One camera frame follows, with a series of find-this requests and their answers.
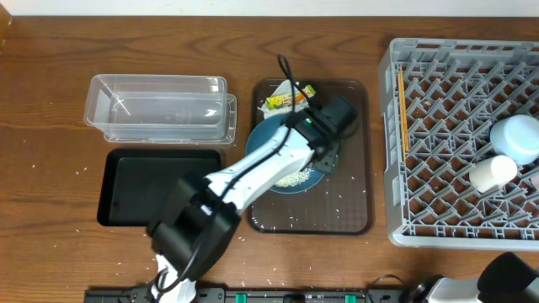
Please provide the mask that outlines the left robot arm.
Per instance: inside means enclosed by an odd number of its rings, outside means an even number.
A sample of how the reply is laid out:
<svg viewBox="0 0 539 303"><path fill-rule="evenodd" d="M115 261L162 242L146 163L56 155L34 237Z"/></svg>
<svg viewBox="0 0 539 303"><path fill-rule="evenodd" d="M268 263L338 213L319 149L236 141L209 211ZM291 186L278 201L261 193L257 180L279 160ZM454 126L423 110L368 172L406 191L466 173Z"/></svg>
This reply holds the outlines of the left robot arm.
<svg viewBox="0 0 539 303"><path fill-rule="evenodd" d="M275 133L232 166L203 178L181 178L163 208L147 225L156 253L156 302L191 302L195 282L220 259L241 214L277 181L320 162L357 119L338 96L323 108L286 114Z"/></svg>

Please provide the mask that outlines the wooden chopstick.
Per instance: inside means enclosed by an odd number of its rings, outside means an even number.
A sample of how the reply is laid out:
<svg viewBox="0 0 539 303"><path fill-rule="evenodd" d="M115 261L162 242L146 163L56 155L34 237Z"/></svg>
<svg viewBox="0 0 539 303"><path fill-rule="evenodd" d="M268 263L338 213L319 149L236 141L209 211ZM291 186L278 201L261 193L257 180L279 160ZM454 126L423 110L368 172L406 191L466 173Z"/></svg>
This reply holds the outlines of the wooden chopstick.
<svg viewBox="0 0 539 303"><path fill-rule="evenodd" d="M408 131L407 131L407 117L406 117L406 99L405 99L405 90L404 90L404 81L403 81L403 70L400 70L398 73L398 100L399 100L399 111L400 111L400 122L401 122L401 135L402 135L402 145L403 145L403 161L406 161L406 152L408 150Z"/></svg>
<svg viewBox="0 0 539 303"><path fill-rule="evenodd" d="M404 75L403 75L403 68L400 67L399 71L399 93L400 93L400 99L401 99L401 120L403 122L403 141L404 141L404 150L405 152L409 152L410 150L410 143L409 143L409 136L408 136L408 116L407 116L407 105L406 105L406 95L405 95L405 86L404 86Z"/></svg>

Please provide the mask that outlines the light blue small bowl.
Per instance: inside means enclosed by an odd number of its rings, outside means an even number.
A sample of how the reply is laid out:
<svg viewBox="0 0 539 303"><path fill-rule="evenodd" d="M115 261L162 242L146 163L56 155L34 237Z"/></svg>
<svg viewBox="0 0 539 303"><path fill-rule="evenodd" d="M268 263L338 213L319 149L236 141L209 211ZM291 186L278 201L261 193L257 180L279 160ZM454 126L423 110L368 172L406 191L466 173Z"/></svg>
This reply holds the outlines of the light blue small bowl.
<svg viewBox="0 0 539 303"><path fill-rule="evenodd" d="M530 164L538 158L538 119L518 114L501 120L490 131L490 142L497 154Z"/></svg>

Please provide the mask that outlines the dark blue bowl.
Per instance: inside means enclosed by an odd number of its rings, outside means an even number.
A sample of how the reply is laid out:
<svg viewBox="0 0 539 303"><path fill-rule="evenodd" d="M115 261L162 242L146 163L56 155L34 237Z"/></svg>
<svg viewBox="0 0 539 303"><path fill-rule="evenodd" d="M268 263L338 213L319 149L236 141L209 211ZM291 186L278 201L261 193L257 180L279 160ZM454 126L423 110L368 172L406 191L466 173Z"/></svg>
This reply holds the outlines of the dark blue bowl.
<svg viewBox="0 0 539 303"><path fill-rule="evenodd" d="M264 119L260 122L250 133L246 145L246 154L255 151L261 147L266 141L268 141L280 127L281 123L285 119L285 114L278 114ZM311 177L301 185L289 188L278 188L275 185L270 187L270 191L278 194L298 194L306 192L310 188L314 187L324 177L324 173L312 169Z"/></svg>

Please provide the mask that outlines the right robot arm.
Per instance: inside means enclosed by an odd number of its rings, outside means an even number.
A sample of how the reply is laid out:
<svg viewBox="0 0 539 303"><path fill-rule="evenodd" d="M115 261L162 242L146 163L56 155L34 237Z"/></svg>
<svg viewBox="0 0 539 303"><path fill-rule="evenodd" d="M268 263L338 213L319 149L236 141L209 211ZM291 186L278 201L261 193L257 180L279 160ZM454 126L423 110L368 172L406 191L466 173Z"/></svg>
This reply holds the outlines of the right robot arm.
<svg viewBox="0 0 539 303"><path fill-rule="evenodd" d="M441 275L404 292L401 302L538 303L538 271L512 252L494 259L476 279Z"/></svg>

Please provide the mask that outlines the yellow green snack wrapper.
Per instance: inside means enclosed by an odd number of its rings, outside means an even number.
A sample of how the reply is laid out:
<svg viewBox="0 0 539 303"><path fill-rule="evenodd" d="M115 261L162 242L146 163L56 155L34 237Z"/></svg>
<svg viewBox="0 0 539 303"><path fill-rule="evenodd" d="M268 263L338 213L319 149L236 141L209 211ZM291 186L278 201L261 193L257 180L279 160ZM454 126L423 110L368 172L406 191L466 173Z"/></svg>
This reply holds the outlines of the yellow green snack wrapper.
<svg viewBox="0 0 539 303"><path fill-rule="evenodd" d="M316 91L312 85L306 85L302 91L309 97L313 97L316 94ZM296 104L299 104L303 101L307 101L307 98L295 89L295 100ZM291 96L291 86L288 81L283 82L277 87L277 89L271 94L270 97L265 99L265 105L268 109L280 109L282 107L292 106L292 96Z"/></svg>

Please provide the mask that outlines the white rice pile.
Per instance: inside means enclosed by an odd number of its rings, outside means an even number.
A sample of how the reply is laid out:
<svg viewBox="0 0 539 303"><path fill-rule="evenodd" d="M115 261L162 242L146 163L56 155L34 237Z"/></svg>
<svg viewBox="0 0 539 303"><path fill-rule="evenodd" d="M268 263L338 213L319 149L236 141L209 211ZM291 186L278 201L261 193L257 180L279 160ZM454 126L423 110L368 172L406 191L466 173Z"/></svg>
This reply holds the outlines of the white rice pile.
<svg viewBox="0 0 539 303"><path fill-rule="evenodd" d="M278 188L289 188L289 187L295 187L297 185L301 185L302 183L305 183L312 174L311 168L305 168L302 171L292 173L290 175L287 175L286 177L283 177L279 181L275 183L275 186Z"/></svg>

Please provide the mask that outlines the pink white cup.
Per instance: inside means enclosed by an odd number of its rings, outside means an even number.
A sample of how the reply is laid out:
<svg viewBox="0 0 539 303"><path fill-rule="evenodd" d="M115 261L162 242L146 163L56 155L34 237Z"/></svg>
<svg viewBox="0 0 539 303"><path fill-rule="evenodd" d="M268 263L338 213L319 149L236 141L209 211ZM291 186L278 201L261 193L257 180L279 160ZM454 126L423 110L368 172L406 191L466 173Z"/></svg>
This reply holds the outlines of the pink white cup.
<svg viewBox="0 0 539 303"><path fill-rule="evenodd" d="M533 184L536 190L539 190L539 173L534 174L530 178L531 183Z"/></svg>

